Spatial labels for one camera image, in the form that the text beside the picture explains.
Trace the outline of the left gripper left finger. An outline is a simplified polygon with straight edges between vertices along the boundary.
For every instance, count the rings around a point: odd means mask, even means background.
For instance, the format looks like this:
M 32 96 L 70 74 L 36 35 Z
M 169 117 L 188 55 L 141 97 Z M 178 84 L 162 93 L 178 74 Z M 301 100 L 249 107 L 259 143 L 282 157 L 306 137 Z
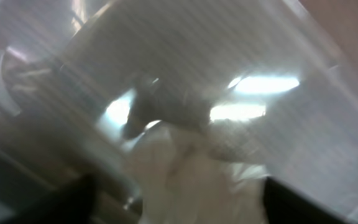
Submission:
M 0 224 L 89 224 L 97 190 L 95 176 L 86 174 Z

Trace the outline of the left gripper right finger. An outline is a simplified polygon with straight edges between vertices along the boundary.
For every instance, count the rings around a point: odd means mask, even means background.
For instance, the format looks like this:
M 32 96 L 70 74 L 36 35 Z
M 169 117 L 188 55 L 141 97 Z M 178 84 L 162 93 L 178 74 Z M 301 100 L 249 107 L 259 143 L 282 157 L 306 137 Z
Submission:
M 262 196 L 270 224 L 346 224 L 346 220 L 307 200 L 272 177 L 267 177 Z

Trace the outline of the white napkin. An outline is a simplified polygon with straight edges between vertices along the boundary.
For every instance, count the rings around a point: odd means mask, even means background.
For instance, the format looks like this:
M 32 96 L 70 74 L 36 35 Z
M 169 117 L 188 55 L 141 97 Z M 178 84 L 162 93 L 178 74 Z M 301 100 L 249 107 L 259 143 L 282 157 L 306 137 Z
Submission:
M 158 123 L 127 153 L 126 172 L 142 198 L 139 223 L 267 223 L 269 173 L 235 161 L 208 137 Z

